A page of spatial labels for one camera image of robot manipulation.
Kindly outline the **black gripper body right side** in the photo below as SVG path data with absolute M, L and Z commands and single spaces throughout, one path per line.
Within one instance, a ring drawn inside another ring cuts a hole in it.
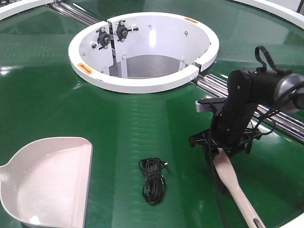
M 240 124 L 226 126 L 220 123 L 220 117 L 214 115 L 210 128 L 189 137 L 190 147 L 201 145 L 207 157 L 214 157 L 223 149 L 229 157 L 245 151 L 251 152 L 253 140 L 261 138 L 261 131 L 255 128 L 241 127 Z

